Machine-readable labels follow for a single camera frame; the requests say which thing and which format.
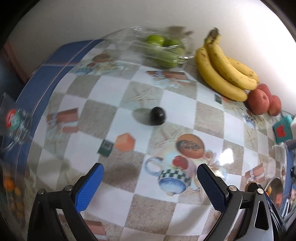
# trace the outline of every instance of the white wall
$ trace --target white wall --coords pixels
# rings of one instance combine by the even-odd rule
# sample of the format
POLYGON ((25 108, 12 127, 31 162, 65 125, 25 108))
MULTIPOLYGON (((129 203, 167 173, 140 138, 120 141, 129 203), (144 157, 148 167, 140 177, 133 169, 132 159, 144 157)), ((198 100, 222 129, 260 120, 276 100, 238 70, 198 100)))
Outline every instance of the white wall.
POLYGON ((260 0, 41 0, 9 41, 30 73, 65 43, 134 25, 186 26, 196 47, 212 27, 219 28, 226 55, 253 68, 283 109, 296 113, 296 43, 260 0))

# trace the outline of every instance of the teal box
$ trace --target teal box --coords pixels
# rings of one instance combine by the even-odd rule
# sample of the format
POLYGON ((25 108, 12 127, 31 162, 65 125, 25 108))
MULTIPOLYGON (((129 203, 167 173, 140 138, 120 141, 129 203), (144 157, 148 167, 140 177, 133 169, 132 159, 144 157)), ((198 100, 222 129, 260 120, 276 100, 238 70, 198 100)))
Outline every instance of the teal box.
POLYGON ((274 131, 277 144, 293 139, 291 131, 292 121, 291 116, 287 115, 273 125, 272 129, 274 131))

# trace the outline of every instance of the banana stem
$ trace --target banana stem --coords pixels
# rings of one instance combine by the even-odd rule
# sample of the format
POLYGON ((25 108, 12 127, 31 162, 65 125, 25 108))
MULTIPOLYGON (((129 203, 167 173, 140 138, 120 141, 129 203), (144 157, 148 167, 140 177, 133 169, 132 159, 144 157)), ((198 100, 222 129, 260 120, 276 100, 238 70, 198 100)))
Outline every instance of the banana stem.
POLYGON ((219 40, 219 30, 217 28, 213 28, 205 39, 205 47, 211 44, 213 41, 219 40))

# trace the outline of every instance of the orange fruit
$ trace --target orange fruit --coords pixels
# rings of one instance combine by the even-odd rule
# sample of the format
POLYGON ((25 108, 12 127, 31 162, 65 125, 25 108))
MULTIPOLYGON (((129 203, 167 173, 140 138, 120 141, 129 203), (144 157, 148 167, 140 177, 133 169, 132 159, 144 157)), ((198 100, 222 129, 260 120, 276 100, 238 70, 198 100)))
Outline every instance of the orange fruit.
POLYGON ((17 208, 16 208, 15 204, 14 203, 11 203, 10 204, 10 210, 14 212, 16 209, 17 208))
POLYGON ((19 211, 24 211, 24 205, 21 202, 17 202, 17 209, 19 211))
POLYGON ((19 197, 22 195, 22 191, 18 187, 15 187, 15 195, 19 197))
POLYGON ((15 189, 15 183, 10 177, 4 178, 3 186, 8 192, 12 192, 15 189))
POLYGON ((23 213, 21 213, 21 212, 17 212, 17 217, 18 217, 19 219, 23 219, 25 216, 24 216, 23 213))

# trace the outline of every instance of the teapot print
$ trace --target teapot print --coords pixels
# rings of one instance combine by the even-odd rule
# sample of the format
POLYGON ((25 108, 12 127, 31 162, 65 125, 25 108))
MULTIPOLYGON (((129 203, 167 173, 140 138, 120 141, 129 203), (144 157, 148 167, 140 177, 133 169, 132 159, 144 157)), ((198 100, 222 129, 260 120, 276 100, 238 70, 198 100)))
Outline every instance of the teapot print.
POLYGON ((212 151, 205 151, 203 141, 193 135, 181 135, 175 143, 162 146, 151 158, 144 163, 145 171, 156 176, 160 189, 167 195, 173 196, 184 192, 194 182, 195 189, 199 188, 196 176, 197 166, 209 164, 213 159, 212 151), (149 163, 160 167, 160 171, 152 171, 149 163))

